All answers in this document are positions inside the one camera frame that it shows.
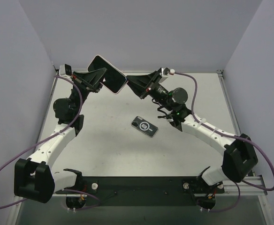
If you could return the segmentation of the phone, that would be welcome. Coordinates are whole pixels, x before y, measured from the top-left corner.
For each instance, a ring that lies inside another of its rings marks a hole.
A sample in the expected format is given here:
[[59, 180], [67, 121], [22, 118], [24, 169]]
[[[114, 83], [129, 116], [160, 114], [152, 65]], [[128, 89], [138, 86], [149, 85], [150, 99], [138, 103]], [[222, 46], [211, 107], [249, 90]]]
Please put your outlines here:
[[101, 84], [110, 90], [113, 94], [118, 94], [128, 83], [127, 77], [109, 61], [100, 55], [96, 55], [87, 67], [87, 71], [91, 72], [101, 68], [106, 68], [103, 81]]

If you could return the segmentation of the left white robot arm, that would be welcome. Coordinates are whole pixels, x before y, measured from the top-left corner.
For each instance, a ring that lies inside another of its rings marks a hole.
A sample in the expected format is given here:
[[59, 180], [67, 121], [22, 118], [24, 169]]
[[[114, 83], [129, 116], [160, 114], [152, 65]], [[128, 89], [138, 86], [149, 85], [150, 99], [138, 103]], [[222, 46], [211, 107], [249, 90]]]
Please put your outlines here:
[[52, 195], [64, 189], [73, 193], [84, 190], [82, 173], [74, 169], [51, 169], [65, 147], [83, 128], [82, 106], [90, 93], [100, 91], [106, 68], [87, 73], [67, 72], [72, 89], [69, 97], [53, 103], [58, 120], [52, 134], [37, 145], [37, 150], [27, 159], [15, 163], [14, 194], [41, 203], [48, 202]]

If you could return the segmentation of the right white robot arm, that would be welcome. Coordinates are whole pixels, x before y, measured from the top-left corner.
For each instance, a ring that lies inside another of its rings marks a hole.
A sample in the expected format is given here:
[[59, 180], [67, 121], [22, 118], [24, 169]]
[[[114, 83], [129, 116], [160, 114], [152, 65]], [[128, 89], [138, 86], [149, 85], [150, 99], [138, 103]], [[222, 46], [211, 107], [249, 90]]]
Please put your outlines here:
[[127, 84], [140, 99], [150, 96], [159, 105], [159, 112], [166, 109], [168, 112], [161, 118], [166, 119], [171, 126], [197, 137], [220, 153], [223, 157], [221, 167], [208, 167], [200, 174], [207, 185], [213, 186], [224, 180], [241, 182], [258, 163], [250, 138], [218, 129], [199, 118], [193, 108], [188, 109], [188, 93], [185, 89], [179, 87], [168, 91], [161, 85], [169, 75], [174, 74], [173, 69], [161, 68], [148, 75], [129, 75]]

